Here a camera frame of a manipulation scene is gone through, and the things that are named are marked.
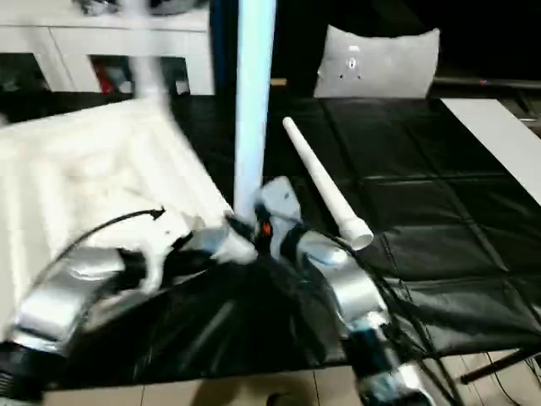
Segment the white fabric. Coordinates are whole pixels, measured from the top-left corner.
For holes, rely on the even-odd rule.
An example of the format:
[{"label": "white fabric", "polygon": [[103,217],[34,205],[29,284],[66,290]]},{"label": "white fabric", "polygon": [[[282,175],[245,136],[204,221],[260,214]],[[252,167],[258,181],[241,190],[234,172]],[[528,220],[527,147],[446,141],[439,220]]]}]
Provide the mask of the white fabric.
[{"label": "white fabric", "polygon": [[161,250],[191,219],[230,211],[189,142],[152,100],[133,100],[0,129],[0,326],[32,279],[82,232],[131,211],[94,246]]},{"label": "white fabric", "polygon": [[316,97],[425,97],[438,63],[440,32],[364,38],[330,26]]}]

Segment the black cable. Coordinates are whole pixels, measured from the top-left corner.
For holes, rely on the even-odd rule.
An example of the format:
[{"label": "black cable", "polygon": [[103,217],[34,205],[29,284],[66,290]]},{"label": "black cable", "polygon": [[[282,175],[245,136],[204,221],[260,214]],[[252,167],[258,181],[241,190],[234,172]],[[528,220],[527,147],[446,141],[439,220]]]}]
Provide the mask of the black cable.
[{"label": "black cable", "polygon": [[[358,258],[357,252],[355,250],[353,250],[353,248],[350,247],[347,243],[345,243],[344,241],[339,239],[338,237],[336,237],[336,236],[334,236],[334,235],[332,235],[330,233],[327,233],[325,231],[321,231],[318,228],[311,227],[310,224],[308,224],[308,223],[306,223],[304,221],[298,220],[296,218],[288,217],[288,216],[282,215],[280,213],[275,213],[275,212],[271,212],[271,211],[269,211],[269,213],[272,216],[281,218],[281,219],[289,221],[289,222],[296,223],[301,227],[304,227],[304,228],[306,228],[308,230],[313,230],[316,233],[320,233],[321,235],[327,237],[328,239],[330,239],[331,241],[333,241],[334,243],[339,245],[349,255],[351,255],[353,257],[353,259],[357,262],[357,264],[361,268],[364,268],[363,264],[361,263],[361,260]],[[429,349],[429,351],[432,353],[431,355],[433,357],[434,362],[438,366],[438,369],[440,370],[441,374],[443,375],[447,385],[451,389],[451,395],[449,395],[449,393],[447,391],[443,391],[443,385],[441,384],[441,382],[439,380],[437,380],[437,378],[434,376],[434,374],[431,374],[431,375],[437,381],[434,381],[432,379],[432,377],[429,376],[430,379],[433,380],[434,384],[438,387],[438,389],[440,389],[442,391],[442,394],[445,396],[446,400],[450,402],[450,404],[455,404],[456,406],[465,406],[465,403],[462,400],[462,396],[458,392],[458,389],[456,387],[455,382],[453,381],[453,378],[449,374],[449,371],[446,369],[446,367],[443,365],[443,362],[441,361],[441,357],[436,355],[434,347],[433,347],[432,343],[430,342],[430,340],[426,337],[426,334],[424,332],[423,326],[421,325],[420,321],[417,320],[415,317],[413,317],[409,313],[409,310],[406,310],[406,308],[403,305],[401,305],[401,299],[398,297],[398,295],[396,294],[396,292],[394,291],[392,286],[379,273],[374,272],[374,270],[372,270],[372,272],[370,274],[377,281],[380,288],[383,288],[392,297],[392,300],[395,302],[396,307],[402,311],[402,314],[412,324],[415,332],[418,334],[421,341],[423,341],[423,344],[425,345],[425,347],[427,347]]]},{"label": "black cable", "polygon": [[[490,361],[490,364],[493,363],[492,361],[492,358],[490,357],[490,354],[489,353],[485,353],[487,354],[487,357],[489,357],[489,361]],[[518,403],[515,399],[513,399],[511,397],[511,395],[509,393],[507,393],[507,391],[505,390],[504,386],[501,384],[501,381],[500,381],[500,378],[498,377],[498,372],[495,372],[494,373],[494,378],[496,378],[496,381],[498,382],[498,386],[500,387],[501,391],[504,393],[505,397],[509,399],[509,401],[514,404],[515,406],[521,406],[520,403]]]},{"label": "black cable", "polygon": [[455,399],[451,394],[449,394],[447,389],[445,389],[443,383],[441,383],[440,381],[440,378],[438,378],[438,376],[423,362],[422,359],[417,359],[417,363],[419,365],[419,368],[421,368],[421,370],[432,381],[432,383],[435,384],[435,386],[438,388],[445,400],[449,402],[449,404],[454,404],[456,402]]},{"label": "black cable", "polygon": [[132,211],[130,213],[114,217],[111,220],[108,220],[94,228],[91,228],[88,231],[85,231],[82,233],[78,238],[76,238],[74,241],[72,241],[70,244],[64,248],[60,254],[58,254],[54,260],[49,262],[49,264],[40,272],[40,274],[37,276],[37,278],[34,281],[34,286],[40,284],[43,281],[43,278],[47,275],[47,272],[51,269],[51,267],[59,262],[64,256],[69,254],[72,250],[77,248],[79,244],[81,244],[83,241],[88,239],[92,234],[97,233],[98,231],[101,231],[103,228],[107,228],[113,224],[116,224],[118,222],[123,222],[125,220],[128,220],[133,217],[138,216],[145,216],[150,215],[154,220],[156,220],[159,216],[161,216],[165,212],[165,209],[162,207],[160,210],[157,209],[149,209],[149,210],[139,210],[139,211]]},{"label": "black cable", "polygon": [[534,362],[537,362],[537,361],[533,359],[526,359],[524,362],[526,362],[527,367],[535,376],[535,379],[538,382],[539,389],[541,389],[541,376],[539,376],[538,370],[535,368],[535,365],[533,364]]}]

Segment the white pvc pipe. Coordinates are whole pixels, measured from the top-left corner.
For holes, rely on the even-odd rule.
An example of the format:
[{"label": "white pvc pipe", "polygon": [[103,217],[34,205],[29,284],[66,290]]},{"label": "white pvc pipe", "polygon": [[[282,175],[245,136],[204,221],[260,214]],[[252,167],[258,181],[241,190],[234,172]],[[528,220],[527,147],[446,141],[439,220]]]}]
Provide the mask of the white pvc pipe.
[{"label": "white pvc pipe", "polygon": [[254,221],[261,187],[276,0],[240,0],[234,210]]},{"label": "white pvc pipe", "polygon": [[161,67],[154,47],[152,19],[145,0],[122,0],[123,14],[129,21],[131,36],[128,47],[138,49],[129,57],[129,68],[134,74],[135,95],[138,98],[153,97],[156,102],[167,106],[167,92],[163,85]]},{"label": "white pvc pipe", "polygon": [[327,208],[334,217],[340,235],[354,250],[360,250],[369,245],[374,238],[372,231],[362,218],[357,217],[352,207],[347,203],[346,198],[332,181],[331,176],[306,142],[297,125],[289,117],[283,119],[283,125]]}]

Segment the black plastic sheet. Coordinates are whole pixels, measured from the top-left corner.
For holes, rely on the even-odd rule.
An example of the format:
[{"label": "black plastic sheet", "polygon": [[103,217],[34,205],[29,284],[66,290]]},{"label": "black plastic sheet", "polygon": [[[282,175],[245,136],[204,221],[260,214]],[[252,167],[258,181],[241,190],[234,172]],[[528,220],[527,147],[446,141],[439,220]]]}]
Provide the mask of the black plastic sheet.
[{"label": "black plastic sheet", "polygon": [[[8,118],[29,118],[31,104],[19,112],[15,99],[6,100],[0,97],[0,111]],[[49,105],[62,111],[107,100],[56,96]],[[56,112],[33,102],[37,117]],[[175,99],[172,110],[232,202],[232,105],[191,96]],[[541,343],[541,208],[440,101],[271,99],[265,178],[288,176],[303,218],[335,233],[281,126],[287,115],[374,230],[363,262],[387,278],[438,354]],[[320,281],[301,271],[267,257],[251,266],[218,267],[89,337],[61,385],[178,381],[343,363]],[[399,321],[420,345],[409,323]]]}]

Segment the white pillow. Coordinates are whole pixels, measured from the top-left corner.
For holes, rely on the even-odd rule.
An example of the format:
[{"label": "white pillow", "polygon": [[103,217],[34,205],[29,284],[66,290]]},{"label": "white pillow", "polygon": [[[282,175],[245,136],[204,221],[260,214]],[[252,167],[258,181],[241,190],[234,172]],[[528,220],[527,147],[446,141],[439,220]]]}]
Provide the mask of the white pillow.
[{"label": "white pillow", "polygon": [[425,97],[439,44],[439,30],[365,38],[329,25],[314,96]]}]

